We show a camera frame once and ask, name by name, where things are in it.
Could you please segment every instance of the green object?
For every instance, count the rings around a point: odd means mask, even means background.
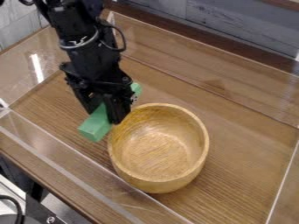
[[[141,94],[141,86],[137,83],[130,85],[135,92],[133,100]],[[112,124],[108,122],[108,113],[105,104],[101,103],[88,119],[78,126],[78,133],[92,142],[102,139],[105,134],[110,131]]]

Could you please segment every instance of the wooden table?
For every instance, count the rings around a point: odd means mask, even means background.
[[[144,88],[137,104],[168,102],[185,107],[203,120],[211,138],[200,176],[181,190],[152,197],[189,223],[265,223],[271,209],[272,223],[296,223],[297,76],[118,14],[116,24],[128,39],[121,68]],[[1,74],[6,74],[1,82],[22,82],[18,79],[28,74],[24,81],[30,84],[17,85],[17,89],[22,92],[33,87],[41,77],[32,56],[38,56],[44,78],[53,75],[10,108],[77,153],[49,136],[30,134],[36,127],[29,129],[20,121],[14,122],[17,134],[32,148],[2,132],[1,153],[93,222],[130,223],[135,220],[124,219],[96,196],[104,187],[96,164],[114,172],[106,139],[92,143],[77,133],[86,114],[62,73],[54,72],[58,61],[65,60],[56,42],[53,30],[46,28],[1,55]],[[1,89],[0,93],[12,102],[17,98],[12,89]],[[9,126],[8,120],[0,122],[4,127]],[[291,158],[292,175],[273,206]],[[157,218],[148,222],[156,214],[143,208],[139,214],[133,208],[129,212],[144,223],[159,223]],[[187,223],[171,220],[168,213],[164,217],[168,223]]]

